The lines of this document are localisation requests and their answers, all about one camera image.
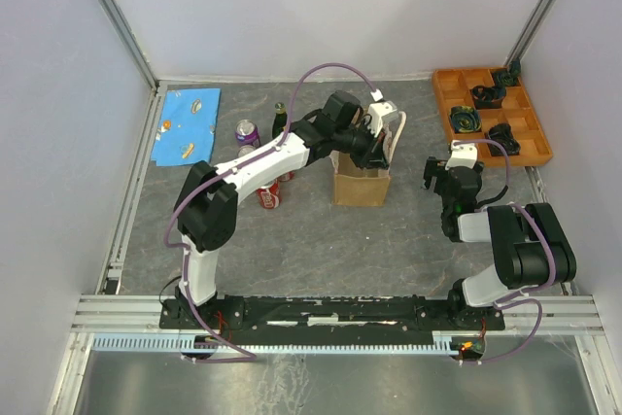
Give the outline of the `green glass bottle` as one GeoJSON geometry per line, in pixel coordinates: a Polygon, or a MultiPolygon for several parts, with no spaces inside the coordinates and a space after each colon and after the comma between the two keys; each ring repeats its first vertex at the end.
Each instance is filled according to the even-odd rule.
{"type": "Polygon", "coordinates": [[[285,129],[288,121],[287,106],[283,102],[275,104],[275,114],[271,127],[271,137],[277,138],[285,129]]]}

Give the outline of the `purple soda can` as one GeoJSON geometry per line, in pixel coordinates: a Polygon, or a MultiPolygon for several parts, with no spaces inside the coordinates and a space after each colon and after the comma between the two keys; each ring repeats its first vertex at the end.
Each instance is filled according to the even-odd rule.
{"type": "Polygon", "coordinates": [[[258,148],[261,146],[259,130],[250,120],[241,120],[237,123],[235,127],[235,138],[240,147],[252,146],[258,148]]]}
{"type": "Polygon", "coordinates": [[[240,148],[239,148],[239,151],[238,151],[237,156],[238,156],[238,157],[243,157],[243,156],[246,156],[246,155],[248,155],[248,154],[253,153],[256,149],[257,149],[257,148],[256,148],[256,147],[254,147],[254,146],[252,146],[252,145],[245,145],[245,146],[242,146],[242,147],[240,147],[240,148]]]}

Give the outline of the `red soda can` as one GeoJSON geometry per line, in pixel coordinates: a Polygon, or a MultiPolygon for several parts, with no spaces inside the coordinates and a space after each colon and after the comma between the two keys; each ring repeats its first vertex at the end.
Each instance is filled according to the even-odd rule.
{"type": "Polygon", "coordinates": [[[288,182],[294,177],[294,172],[289,171],[278,177],[279,182],[288,182]]]}

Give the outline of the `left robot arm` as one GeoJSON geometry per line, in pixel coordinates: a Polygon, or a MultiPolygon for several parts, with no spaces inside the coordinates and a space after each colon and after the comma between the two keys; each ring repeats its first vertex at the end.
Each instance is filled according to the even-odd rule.
{"type": "Polygon", "coordinates": [[[213,321],[219,251],[236,229],[242,201],[334,152],[349,156],[360,169],[388,168],[385,140],[397,116],[391,101],[364,108],[352,94],[336,91],[323,108],[293,122],[253,152],[217,166],[205,161],[193,165],[174,210],[185,254],[179,285],[182,317],[196,328],[213,321]]]}

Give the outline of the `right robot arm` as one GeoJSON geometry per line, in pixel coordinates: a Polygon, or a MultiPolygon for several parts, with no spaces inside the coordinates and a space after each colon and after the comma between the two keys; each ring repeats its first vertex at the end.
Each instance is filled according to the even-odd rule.
{"type": "Polygon", "coordinates": [[[441,198],[441,229],[458,243],[488,243],[493,263],[455,285],[456,298],[445,306],[447,320],[467,329],[481,317],[481,307],[566,283],[576,276],[570,242],[548,203],[490,206],[477,196],[484,164],[467,166],[428,157],[424,187],[441,198]]]}

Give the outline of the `silver top soda can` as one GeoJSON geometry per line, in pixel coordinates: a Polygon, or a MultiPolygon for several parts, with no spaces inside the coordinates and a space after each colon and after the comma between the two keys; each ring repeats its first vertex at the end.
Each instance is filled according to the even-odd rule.
{"type": "Polygon", "coordinates": [[[276,209],[281,204],[280,181],[274,179],[256,190],[259,204],[264,209],[276,209]]]}

